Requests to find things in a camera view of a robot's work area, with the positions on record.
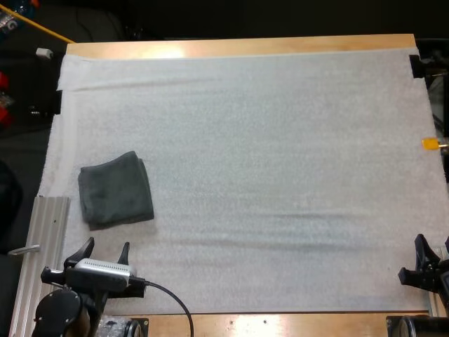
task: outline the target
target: gray towel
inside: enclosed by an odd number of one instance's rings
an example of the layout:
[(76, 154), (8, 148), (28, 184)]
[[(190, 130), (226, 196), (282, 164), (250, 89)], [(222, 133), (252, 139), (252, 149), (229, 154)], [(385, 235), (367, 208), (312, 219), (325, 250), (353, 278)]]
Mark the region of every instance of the gray towel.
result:
[(78, 183), (83, 219), (91, 230), (154, 218), (147, 171), (134, 151), (82, 167)]

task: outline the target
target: red object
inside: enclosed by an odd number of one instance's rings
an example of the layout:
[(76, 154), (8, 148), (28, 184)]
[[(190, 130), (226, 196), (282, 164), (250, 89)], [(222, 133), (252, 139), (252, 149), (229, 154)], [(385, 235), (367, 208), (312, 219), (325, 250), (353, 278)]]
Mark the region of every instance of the red object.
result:
[(0, 88), (7, 89), (8, 87), (9, 87), (8, 77), (3, 72), (0, 72)]
[(8, 110), (0, 107), (0, 125), (2, 126), (2, 128), (6, 128), (12, 122), (13, 122), (13, 118), (8, 113)]

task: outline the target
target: wooden board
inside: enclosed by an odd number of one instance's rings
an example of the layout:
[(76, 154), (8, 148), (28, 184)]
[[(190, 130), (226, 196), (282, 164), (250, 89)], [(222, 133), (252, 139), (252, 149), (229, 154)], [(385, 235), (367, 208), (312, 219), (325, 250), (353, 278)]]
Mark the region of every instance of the wooden board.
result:
[(415, 40), (412, 34), (393, 34), (280, 39), (103, 42), (69, 44), (67, 53), (103, 59), (200, 58), (413, 47), (415, 47)]
[[(409, 313), (311, 313), (193, 315), (196, 337), (387, 337), (388, 315)], [(141, 316), (149, 319), (150, 337), (189, 336), (184, 315)]]
[[(412, 34), (280, 39), (141, 41), (69, 44), (67, 53), (87, 58), (201, 58), (275, 53), (414, 48)], [(193, 315), (196, 337), (385, 337), (386, 316), (426, 312), (280, 313)], [(151, 337), (189, 336), (183, 315), (151, 315)]]

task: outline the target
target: yellow clip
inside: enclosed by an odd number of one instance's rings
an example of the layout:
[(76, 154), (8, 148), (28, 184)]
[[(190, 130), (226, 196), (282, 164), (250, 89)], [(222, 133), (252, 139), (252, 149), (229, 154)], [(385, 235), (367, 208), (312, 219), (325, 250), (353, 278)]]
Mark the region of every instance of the yellow clip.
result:
[(422, 147), (425, 150), (438, 150), (440, 148), (438, 138), (423, 138)]

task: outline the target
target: white foam sheet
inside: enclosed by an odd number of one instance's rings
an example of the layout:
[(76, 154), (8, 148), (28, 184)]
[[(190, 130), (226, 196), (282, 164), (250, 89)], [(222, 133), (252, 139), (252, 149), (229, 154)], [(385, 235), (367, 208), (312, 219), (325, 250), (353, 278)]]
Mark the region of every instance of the white foam sheet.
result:
[[(139, 275), (192, 312), (421, 310), (413, 240), (449, 234), (414, 49), (184, 60), (67, 55), (40, 194), (72, 198), (62, 259), (125, 241)], [(135, 150), (155, 219), (89, 232), (82, 166)], [(109, 314), (179, 313), (156, 289)]]

